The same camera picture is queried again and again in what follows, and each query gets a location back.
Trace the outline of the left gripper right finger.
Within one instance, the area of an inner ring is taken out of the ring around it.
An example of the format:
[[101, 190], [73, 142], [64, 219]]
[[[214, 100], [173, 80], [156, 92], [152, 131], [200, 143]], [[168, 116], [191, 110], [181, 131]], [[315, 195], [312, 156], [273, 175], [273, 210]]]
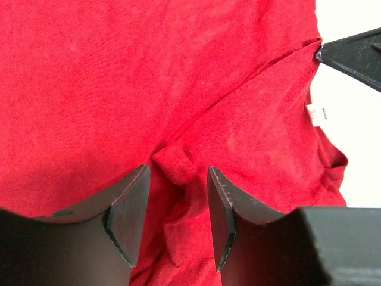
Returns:
[[380, 210], [278, 212], [208, 169], [216, 270], [223, 285], [379, 285]]

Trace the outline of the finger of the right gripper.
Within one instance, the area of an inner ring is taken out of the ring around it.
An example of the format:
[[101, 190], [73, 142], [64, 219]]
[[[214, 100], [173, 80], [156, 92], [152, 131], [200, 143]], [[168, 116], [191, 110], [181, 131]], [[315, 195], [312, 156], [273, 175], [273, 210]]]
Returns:
[[380, 29], [328, 42], [316, 60], [380, 91]]

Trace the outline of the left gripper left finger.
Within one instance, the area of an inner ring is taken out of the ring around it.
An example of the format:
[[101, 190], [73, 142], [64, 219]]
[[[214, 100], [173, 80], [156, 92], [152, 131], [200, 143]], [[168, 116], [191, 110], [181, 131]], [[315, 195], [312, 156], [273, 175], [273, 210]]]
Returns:
[[128, 285], [138, 263], [151, 171], [139, 166], [52, 216], [1, 210], [2, 285]]

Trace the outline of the red t shirt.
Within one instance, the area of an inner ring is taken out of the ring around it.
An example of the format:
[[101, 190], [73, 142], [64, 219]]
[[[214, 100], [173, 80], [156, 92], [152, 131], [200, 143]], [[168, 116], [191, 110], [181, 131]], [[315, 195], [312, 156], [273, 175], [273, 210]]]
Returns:
[[50, 215], [151, 167], [132, 285], [220, 285], [207, 169], [290, 212], [343, 207], [310, 121], [314, 1], [2, 1], [1, 206]]

